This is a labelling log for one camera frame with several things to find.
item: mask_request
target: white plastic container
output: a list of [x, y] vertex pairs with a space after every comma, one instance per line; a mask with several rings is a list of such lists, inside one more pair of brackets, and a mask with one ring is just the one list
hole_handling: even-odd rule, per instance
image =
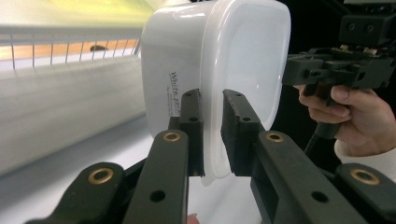
[[219, 0], [158, 10], [141, 38], [152, 135], [179, 116], [184, 92], [200, 89], [206, 181], [230, 173], [220, 136], [222, 91], [244, 93], [270, 129], [279, 103], [290, 14], [273, 0]]

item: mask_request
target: finger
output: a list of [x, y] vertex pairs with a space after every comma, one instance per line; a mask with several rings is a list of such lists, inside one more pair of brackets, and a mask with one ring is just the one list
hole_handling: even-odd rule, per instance
[[305, 85], [295, 85], [293, 86], [295, 89], [299, 90], [299, 91], [303, 91], [305, 88]]
[[311, 117], [311, 119], [317, 122], [341, 123], [350, 120], [352, 118], [351, 115], [340, 117], [331, 113], [323, 112], [322, 110], [318, 110], [312, 107], [309, 107], [308, 111], [309, 111], [309, 117]]
[[331, 96], [339, 104], [353, 105], [364, 112], [376, 110], [382, 105], [382, 101], [373, 90], [363, 91], [345, 86], [334, 86]]
[[187, 216], [187, 224], [200, 224], [196, 214]]
[[353, 147], [361, 146], [367, 141], [367, 137], [352, 122], [341, 125], [335, 138]]

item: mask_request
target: mounting hole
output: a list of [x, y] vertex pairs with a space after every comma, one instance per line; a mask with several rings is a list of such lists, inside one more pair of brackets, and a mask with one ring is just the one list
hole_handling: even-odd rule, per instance
[[277, 133], [268, 133], [267, 134], [267, 139], [273, 142], [282, 142], [283, 141], [283, 136]]
[[189, 121], [196, 122], [196, 121], [198, 121], [198, 118], [189, 118]]
[[326, 194], [319, 192], [319, 191], [314, 191], [311, 194], [312, 198], [314, 198], [317, 202], [320, 203], [326, 203], [329, 201], [329, 198], [326, 196]]
[[94, 170], [90, 176], [88, 176], [88, 181], [94, 185], [100, 185], [106, 183], [113, 177], [114, 172], [109, 168], [99, 168]]
[[178, 139], [180, 139], [180, 134], [178, 134], [178, 133], [166, 133], [163, 136], [163, 139], [165, 141], [168, 141], [168, 142], [176, 142]]
[[350, 174], [361, 183], [367, 185], [378, 185], [380, 182], [376, 175], [362, 169], [353, 169]]
[[356, 25], [355, 25], [355, 23], [348, 23], [347, 25], [346, 25], [346, 29], [348, 30], [348, 31], [353, 31], [353, 30], [355, 30], [355, 27], [356, 27]]
[[149, 195], [149, 199], [154, 203], [159, 203], [163, 201], [165, 197], [166, 194], [162, 190], [156, 190]]
[[374, 26], [372, 25], [372, 24], [368, 24], [367, 26], [366, 26], [366, 32], [367, 33], [371, 33], [373, 30], [374, 30]]

